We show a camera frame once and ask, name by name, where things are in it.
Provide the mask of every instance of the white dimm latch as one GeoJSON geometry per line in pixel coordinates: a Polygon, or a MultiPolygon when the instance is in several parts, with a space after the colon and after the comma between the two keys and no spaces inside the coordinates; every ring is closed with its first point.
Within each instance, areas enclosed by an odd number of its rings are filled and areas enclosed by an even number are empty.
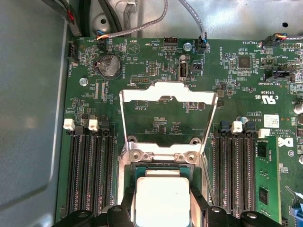
{"type": "Polygon", "coordinates": [[[238,121],[232,122],[231,131],[232,133],[242,132],[243,131],[242,122],[238,122],[238,121]]]}
{"type": "Polygon", "coordinates": [[[91,131],[98,131],[99,130],[99,124],[97,119],[90,119],[89,120],[89,130],[91,131]]]}
{"type": "Polygon", "coordinates": [[[74,131],[75,130],[75,123],[74,120],[72,118],[65,118],[64,119],[64,124],[63,124],[63,128],[69,131],[74,131]]]}
{"type": "Polygon", "coordinates": [[[264,139],[266,136],[270,135],[270,129],[260,129],[258,132],[258,138],[264,139]]]}

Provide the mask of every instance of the capacitor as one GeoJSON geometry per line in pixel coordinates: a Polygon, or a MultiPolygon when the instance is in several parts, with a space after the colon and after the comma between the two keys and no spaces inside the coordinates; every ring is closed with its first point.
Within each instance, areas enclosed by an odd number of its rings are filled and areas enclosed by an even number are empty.
{"type": "Polygon", "coordinates": [[[242,124],[245,124],[246,122],[248,122],[248,118],[247,117],[237,117],[236,121],[242,122],[242,124]]]}
{"type": "Polygon", "coordinates": [[[294,112],[296,114],[303,114],[303,103],[294,106],[294,112]]]}
{"type": "Polygon", "coordinates": [[[183,45],[183,49],[184,49],[185,51],[191,51],[192,48],[193,48],[193,46],[192,46],[192,44],[190,44],[190,43],[185,43],[185,44],[183,45]]]}
{"type": "Polygon", "coordinates": [[[104,79],[113,80],[120,76],[122,64],[117,56],[108,54],[95,62],[95,69],[104,79]]]}

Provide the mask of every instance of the black dimm slot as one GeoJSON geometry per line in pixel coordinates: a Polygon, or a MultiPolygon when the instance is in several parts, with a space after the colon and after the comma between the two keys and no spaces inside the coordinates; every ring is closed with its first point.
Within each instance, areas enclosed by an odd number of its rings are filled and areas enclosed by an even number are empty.
{"type": "Polygon", "coordinates": [[[233,190],[234,190],[234,206],[233,206],[233,215],[239,217],[239,191],[240,191],[240,179],[239,179],[239,141],[237,138],[232,139],[232,150],[233,150],[233,190]]]}
{"type": "Polygon", "coordinates": [[[77,181],[76,181],[76,198],[75,198],[75,210],[81,209],[82,203],[82,190],[83,190],[83,165],[85,156],[85,136],[80,136],[79,149],[77,156],[77,181]]]}
{"type": "Polygon", "coordinates": [[[88,185],[86,193],[86,210],[93,211],[94,187],[95,187],[95,173],[96,173],[96,149],[97,137],[92,136],[89,141],[89,172],[88,172],[88,185]]]}
{"type": "Polygon", "coordinates": [[[78,147],[79,147],[79,141],[80,136],[74,137],[74,146],[73,146],[73,154],[72,154],[72,175],[71,175],[71,193],[70,193],[70,208],[69,213],[73,213],[75,209],[75,203],[76,203],[76,183],[78,181],[78,175],[77,175],[77,157],[78,157],[78,147]]]}
{"type": "Polygon", "coordinates": [[[225,197],[226,197],[226,210],[228,213],[232,210],[232,140],[227,138],[226,142],[226,179],[225,179],[225,197]]]}
{"type": "Polygon", "coordinates": [[[113,170],[114,170],[114,138],[109,136],[107,139],[108,145],[107,150],[105,152],[107,155],[107,180],[106,180],[106,197],[105,204],[106,206],[113,205],[112,197],[113,197],[113,170]]]}
{"type": "Polygon", "coordinates": [[[243,210],[250,208],[250,175],[249,175],[249,143],[248,138],[243,139],[243,210]]]}
{"type": "Polygon", "coordinates": [[[239,138],[238,139],[238,154],[239,154],[239,180],[240,180],[240,186],[239,186],[239,215],[244,211],[244,179],[247,179],[247,176],[244,176],[243,174],[243,143],[244,139],[239,138]]]}
{"type": "Polygon", "coordinates": [[[94,209],[93,213],[98,216],[101,213],[102,206],[103,206],[103,199],[102,199],[102,138],[97,138],[97,149],[96,149],[96,173],[95,173],[95,189],[94,189],[94,209]]]}
{"type": "Polygon", "coordinates": [[[213,150],[213,172],[214,172],[214,183],[213,183],[213,189],[214,189],[214,199],[215,199],[215,204],[219,204],[219,195],[220,195],[220,190],[219,190],[219,149],[220,149],[220,138],[215,138],[214,139],[214,150],[213,150]]]}
{"type": "Polygon", "coordinates": [[[224,186],[225,186],[225,140],[220,139],[219,149],[219,203],[218,206],[224,205],[224,186]]]}
{"type": "Polygon", "coordinates": [[[85,136],[85,153],[84,153],[84,169],[83,169],[83,189],[82,189],[82,203],[81,203],[81,209],[88,210],[88,201],[87,201],[87,195],[88,195],[88,185],[89,185],[89,156],[90,156],[90,136],[85,136]]]}
{"type": "Polygon", "coordinates": [[[74,143],[75,143],[75,137],[71,136],[71,145],[70,145],[70,160],[69,160],[69,167],[68,167],[68,182],[67,182],[67,198],[66,198],[66,213],[67,216],[70,214],[70,208],[71,208],[71,188],[72,188],[72,165],[73,165],[73,154],[74,154],[74,143]]]}
{"type": "Polygon", "coordinates": [[[256,182],[255,182],[255,147],[256,147],[256,141],[254,139],[250,139],[249,144],[249,155],[250,155],[250,162],[249,162],[249,172],[250,172],[250,210],[255,211],[256,209],[256,182]]]}

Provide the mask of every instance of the ram slot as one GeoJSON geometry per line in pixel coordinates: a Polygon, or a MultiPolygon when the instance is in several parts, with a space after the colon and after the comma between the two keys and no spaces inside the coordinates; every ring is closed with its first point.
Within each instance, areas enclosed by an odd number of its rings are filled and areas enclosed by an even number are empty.
{"type": "Polygon", "coordinates": [[[94,155],[96,153],[95,136],[86,136],[82,209],[92,211],[92,196],[94,188],[94,155]]]}
{"type": "Polygon", "coordinates": [[[226,149],[226,138],[220,138],[219,144],[219,203],[218,205],[224,206],[224,188],[225,188],[225,149],[226,149]]]}
{"type": "Polygon", "coordinates": [[[244,211],[244,179],[247,179],[247,176],[244,176],[243,173],[243,138],[238,139],[238,157],[239,157],[239,166],[238,166],[238,174],[239,174],[239,216],[244,211]]]}
{"type": "Polygon", "coordinates": [[[236,216],[238,213],[238,179],[237,179],[237,171],[238,171],[238,155],[236,149],[236,140],[232,139],[232,151],[231,151],[231,185],[232,185],[232,211],[231,214],[236,216]]]}
{"type": "Polygon", "coordinates": [[[95,187],[94,187],[94,204],[93,213],[98,216],[101,213],[103,207],[103,171],[102,171],[102,159],[103,159],[103,148],[102,148],[102,138],[97,137],[96,142],[96,155],[95,155],[95,187]]]}
{"type": "Polygon", "coordinates": [[[83,194],[83,166],[85,156],[86,136],[80,136],[78,151],[77,151],[77,171],[76,171],[76,196],[75,196],[75,210],[81,209],[82,194],[83,194]]]}
{"type": "Polygon", "coordinates": [[[106,206],[114,205],[113,202],[113,170],[114,170],[114,138],[109,136],[107,139],[107,180],[106,180],[106,206]]]}
{"type": "Polygon", "coordinates": [[[225,209],[228,213],[232,210],[232,140],[226,138],[226,163],[225,163],[225,209]]]}
{"type": "Polygon", "coordinates": [[[66,199],[66,213],[68,214],[73,212],[73,163],[74,163],[74,154],[76,153],[75,148],[75,137],[71,136],[71,145],[70,145],[70,160],[69,160],[69,167],[68,167],[68,182],[67,182],[67,199],[66,199]]]}
{"type": "Polygon", "coordinates": [[[220,181],[220,166],[219,166],[219,149],[220,149],[220,138],[214,139],[213,147],[213,189],[214,189],[214,199],[215,204],[219,204],[219,181],[220,181]]]}
{"type": "Polygon", "coordinates": [[[243,139],[243,209],[250,209],[250,154],[249,154],[249,143],[248,138],[243,139]]]}
{"type": "Polygon", "coordinates": [[[256,209],[256,197],[255,197],[255,140],[250,138],[248,144],[248,154],[249,154],[249,189],[250,189],[250,209],[256,209]]]}

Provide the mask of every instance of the orange wire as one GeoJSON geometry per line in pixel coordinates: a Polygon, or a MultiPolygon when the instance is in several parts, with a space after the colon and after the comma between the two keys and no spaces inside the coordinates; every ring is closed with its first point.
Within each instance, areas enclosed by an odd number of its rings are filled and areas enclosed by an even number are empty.
{"type": "Polygon", "coordinates": [[[108,34],[102,35],[102,36],[99,36],[99,37],[97,38],[97,40],[102,39],[102,38],[107,38],[107,37],[108,37],[108,34]]]}

